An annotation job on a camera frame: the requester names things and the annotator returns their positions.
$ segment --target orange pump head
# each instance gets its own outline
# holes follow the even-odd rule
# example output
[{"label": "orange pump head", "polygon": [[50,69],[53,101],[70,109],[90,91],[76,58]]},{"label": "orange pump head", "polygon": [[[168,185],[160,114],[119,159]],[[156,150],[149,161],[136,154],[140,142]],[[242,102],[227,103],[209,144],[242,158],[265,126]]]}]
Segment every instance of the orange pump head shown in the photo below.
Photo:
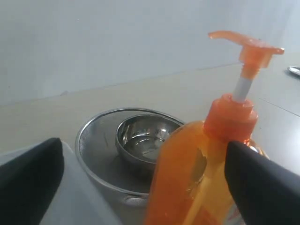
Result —
[{"label": "orange pump head", "polygon": [[240,79],[233,94],[224,94],[213,101],[204,123],[207,135],[228,142],[236,140],[248,143],[258,115],[253,104],[246,100],[252,80],[260,68],[266,68],[274,54],[283,54],[283,48],[233,31],[215,31],[209,37],[224,38],[242,45],[240,61],[244,63]]}]

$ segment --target orange plastic bottle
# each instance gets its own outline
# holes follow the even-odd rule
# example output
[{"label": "orange plastic bottle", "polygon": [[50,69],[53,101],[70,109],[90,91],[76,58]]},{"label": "orange plastic bottle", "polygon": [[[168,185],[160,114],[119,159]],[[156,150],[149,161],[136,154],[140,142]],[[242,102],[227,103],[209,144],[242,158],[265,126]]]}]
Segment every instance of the orange plastic bottle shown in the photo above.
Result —
[{"label": "orange plastic bottle", "polygon": [[204,122],[178,128],[162,146],[145,225],[233,225],[241,220],[224,176],[226,147],[230,140],[251,145],[258,116],[246,96],[259,69],[284,50],[232,31],[209,36],[243,46],[240,79],[233,94],[213,101]]}]

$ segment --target bottle neck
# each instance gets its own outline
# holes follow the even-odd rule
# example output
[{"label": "bottle neck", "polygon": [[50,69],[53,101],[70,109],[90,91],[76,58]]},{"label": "bottle neck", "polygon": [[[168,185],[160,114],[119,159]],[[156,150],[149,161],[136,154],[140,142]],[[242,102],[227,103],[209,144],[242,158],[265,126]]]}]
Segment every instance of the bottle neck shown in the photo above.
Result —
[{"label": "bottle neck", "polygon": [[221,142],[236,140],[247,143],[257,118],[250,101],[237,103],[232,100],[232,94],[224,94],[213,101],[203,128],[208,136]]}]

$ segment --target metal strainer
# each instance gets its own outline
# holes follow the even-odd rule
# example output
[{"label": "metal strainer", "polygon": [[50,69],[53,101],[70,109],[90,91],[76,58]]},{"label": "metal strainer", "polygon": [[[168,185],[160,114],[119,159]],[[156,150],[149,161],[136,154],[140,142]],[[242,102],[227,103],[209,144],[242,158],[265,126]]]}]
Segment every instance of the metal strainer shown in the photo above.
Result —
[{"label": "metal strainer", "polygon": [[118,155],[116,130],[125,119],[141,114],[154,114],[175,120],[177,118],[149,109],[121,108],[101,113],[90,119],[78,132],[76,156],[92,182],[109,201],[130,206],[145,206],[151,179],[134,176]]}]

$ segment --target metal spoon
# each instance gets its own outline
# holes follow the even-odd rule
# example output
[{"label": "metal spoon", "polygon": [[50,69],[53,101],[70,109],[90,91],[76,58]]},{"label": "metal spoon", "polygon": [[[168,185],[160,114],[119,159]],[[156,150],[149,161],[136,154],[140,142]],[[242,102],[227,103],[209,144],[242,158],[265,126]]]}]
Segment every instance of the metal spoon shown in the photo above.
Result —
[{"label": "metal spoon", "polygon": [[287,70],[297,76],[300,76],[300,67],[288,67]]}]

